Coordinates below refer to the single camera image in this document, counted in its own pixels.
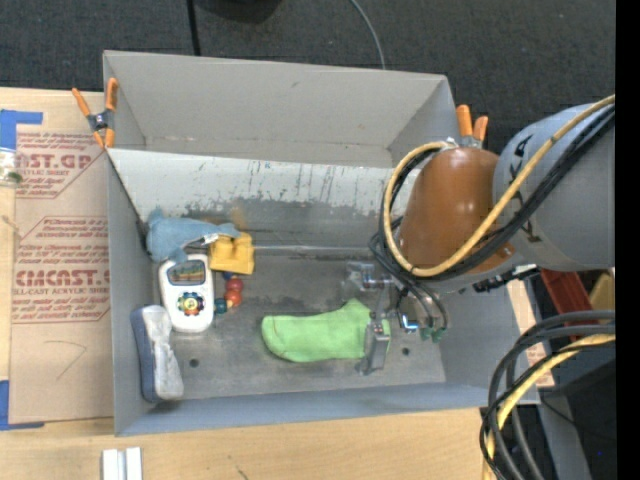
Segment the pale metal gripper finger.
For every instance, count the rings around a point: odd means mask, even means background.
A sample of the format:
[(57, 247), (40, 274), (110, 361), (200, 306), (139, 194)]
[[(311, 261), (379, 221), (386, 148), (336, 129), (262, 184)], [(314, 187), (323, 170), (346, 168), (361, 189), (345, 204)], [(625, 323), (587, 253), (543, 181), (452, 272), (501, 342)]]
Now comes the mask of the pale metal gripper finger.
[(348, 262), (344, 287), (356, 291), (375, 290), (381, 287), (381, 280), (372, 263)]
[(391, 331), (388, 321), (370, 321), (365, 330), (363, 357), (357, 365), (358, 373), (369, 375), (383, 369), (390, 343)]

